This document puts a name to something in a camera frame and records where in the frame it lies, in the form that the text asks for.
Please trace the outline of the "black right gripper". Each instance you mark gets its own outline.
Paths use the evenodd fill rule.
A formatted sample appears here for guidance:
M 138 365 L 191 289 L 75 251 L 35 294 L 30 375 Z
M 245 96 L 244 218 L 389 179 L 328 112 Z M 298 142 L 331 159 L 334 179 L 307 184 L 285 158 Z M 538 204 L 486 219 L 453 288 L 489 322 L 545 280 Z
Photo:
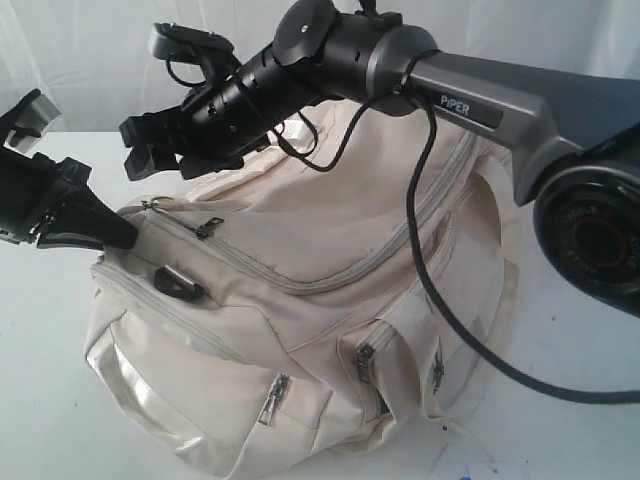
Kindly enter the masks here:
M 280 76 L 233 74 L 193 89 L 182 104 L 128 117 L 119 127 L 130 181 L 174 171 L 183 179 L 240 170 L 280 124 Z

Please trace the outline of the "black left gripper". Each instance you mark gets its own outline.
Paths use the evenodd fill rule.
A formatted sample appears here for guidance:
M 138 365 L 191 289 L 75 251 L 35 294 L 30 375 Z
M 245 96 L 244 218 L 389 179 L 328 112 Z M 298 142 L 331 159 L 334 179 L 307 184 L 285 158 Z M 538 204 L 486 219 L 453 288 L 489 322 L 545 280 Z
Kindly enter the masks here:
M 70 157 L 56 162 L 42 153 L 27 157 L 2 149 L 1 240 L 33 243 L 55 210 L 54 232 L 39 234 L 39 249 L 131 249 L 138 229 L 86 188 L 91 172 Z

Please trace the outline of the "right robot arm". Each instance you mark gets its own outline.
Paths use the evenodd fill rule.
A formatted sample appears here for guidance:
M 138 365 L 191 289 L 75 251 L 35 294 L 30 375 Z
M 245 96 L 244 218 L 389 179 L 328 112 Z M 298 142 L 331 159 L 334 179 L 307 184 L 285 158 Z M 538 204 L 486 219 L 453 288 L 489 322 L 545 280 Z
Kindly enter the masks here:
M 639 84 L 442 52 L 371 1 L 353 13 L 298 1 L 270 44 L 239 61 L 224 37 L 168 23 L 150 50 L 200 67 L 178 106 L 120 126 L 131 180 L 236 170 L 286 118 L 328 100 L 390 116 L 422 105 L 511 152 L 513 195 L 572 286 L 639 312 Z

